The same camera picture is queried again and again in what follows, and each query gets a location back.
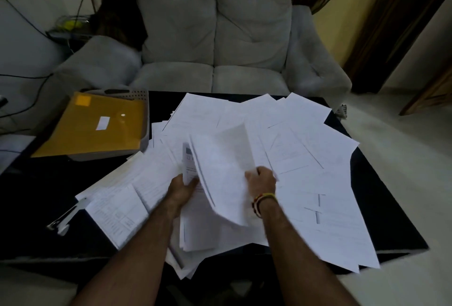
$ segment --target forearm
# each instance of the forearm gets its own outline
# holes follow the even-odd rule
[[[72,306],[153,305],[176,212],[165,202],[155,208],[140,231],[89,282]]]
[[[286,305],[358,305],[273,199],[259,205]]]

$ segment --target sofa armrest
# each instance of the sofa armrest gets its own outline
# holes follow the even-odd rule
[[[141,68],[141,54],[113,38],[95,36],[60,64],[54,75],[68,95],[84,88],[129,85]]]
[[[304,97],[323,97],[336,111],[352,82],[327,51],[307,6],[292,7],[292,25],[284,79],[289,90]]]

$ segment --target bracelet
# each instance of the bracelet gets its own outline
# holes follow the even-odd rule
[[[262,215],[260,213],[260,209],[259,209],[259,204],[263,199],[267,199],[267,198],[273,198],[276,200],[276,202],[278,201],[276,199],[276,195],[274,193],[262,193],[259,194],[257,197],[254,198],[253,202],[251,203],[251,206],[253,208],[254,213],[257,215],[258,218],[262,218]]]

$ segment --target person's left arm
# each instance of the person's left arm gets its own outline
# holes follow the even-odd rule
[[[166,197],[138,233],[75,297],[71,306],[153,305],[159,290],[173,219],[198,184],[185,186],[182,174],[173,178]]]

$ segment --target person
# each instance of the person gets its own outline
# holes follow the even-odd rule
[[[257,174],[246,172],[245,177],[253,199],[263,193],[275,193],[276,180],[271,170],[258,167]],[[173,219],[190,199],[197,184],[198,179],[194,179],[184,185],[182,174],[173,178],[167,195],[143,227],[83,288],[71,305],[153,305]],[[262,199],[259,211],[286,305],[358,305],[336,275],[297,234],[275,198]]]

